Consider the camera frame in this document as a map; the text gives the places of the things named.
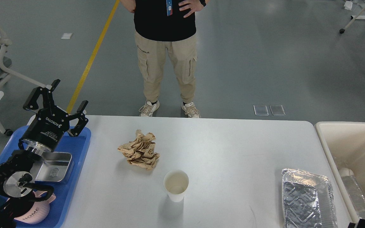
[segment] trash bin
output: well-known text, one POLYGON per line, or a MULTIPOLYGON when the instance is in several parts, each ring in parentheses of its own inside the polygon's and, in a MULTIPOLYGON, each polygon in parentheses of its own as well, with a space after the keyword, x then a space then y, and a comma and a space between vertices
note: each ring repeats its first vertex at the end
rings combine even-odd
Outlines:
POLYGON ((365 123, 319 122, 315 125, 323 150, 354 223, 359 217, 352 205, 338 169, 354 173, 365 194, 365 123))

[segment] person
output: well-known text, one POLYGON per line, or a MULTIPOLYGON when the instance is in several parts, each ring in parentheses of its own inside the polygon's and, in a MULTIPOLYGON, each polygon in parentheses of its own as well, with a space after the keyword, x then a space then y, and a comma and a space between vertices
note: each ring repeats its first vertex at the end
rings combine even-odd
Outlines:
POLYGON ((143 75, 146 102, 141 117, 152 117, 160 106, 160 84, 166 52, 181 91, 181 108, 190 118, 201 118, 194 104, 197 50, 195 12, 210 0, 120 0, 134 13, 138 66, 143 75))

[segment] caster wheel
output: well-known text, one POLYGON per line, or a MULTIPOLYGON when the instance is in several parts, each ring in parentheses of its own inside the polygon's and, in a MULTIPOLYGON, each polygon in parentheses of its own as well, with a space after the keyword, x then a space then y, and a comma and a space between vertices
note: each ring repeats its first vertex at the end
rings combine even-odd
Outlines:
POLYGON ((13 131, 11 129, 6 129, 4 132, 4 135, 11 136, 13 134, 13 131))

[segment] metal container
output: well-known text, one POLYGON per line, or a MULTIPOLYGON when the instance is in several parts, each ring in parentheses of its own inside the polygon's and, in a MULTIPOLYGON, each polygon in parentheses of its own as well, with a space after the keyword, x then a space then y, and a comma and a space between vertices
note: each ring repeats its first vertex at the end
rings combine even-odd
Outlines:
POLYGON ((329 179, 304 170, 283 169, 285 228, 337 228, 329 179))
POLYGON ((73 159, 66 152, 43 152, 42 160, 33 165, 30 173, 36 181, 65 184, 73 168, 73 159))

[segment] white sneaker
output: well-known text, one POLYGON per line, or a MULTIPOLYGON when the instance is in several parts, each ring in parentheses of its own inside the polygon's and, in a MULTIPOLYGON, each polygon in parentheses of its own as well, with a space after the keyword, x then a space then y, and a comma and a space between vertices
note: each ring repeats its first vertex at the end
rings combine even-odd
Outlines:
POLYGON ((150 101, 146 101, 140 109, 140 116, 141 117, 152 117, 153 113, 160 107, 160 102, 157 101, 156 104, 152 105, 150 101))
POLYGON ((200 111, 195 107, 193 101, 185 105, 184 102, 181 102, 181 108, 189 118, 201 118, 200 111))

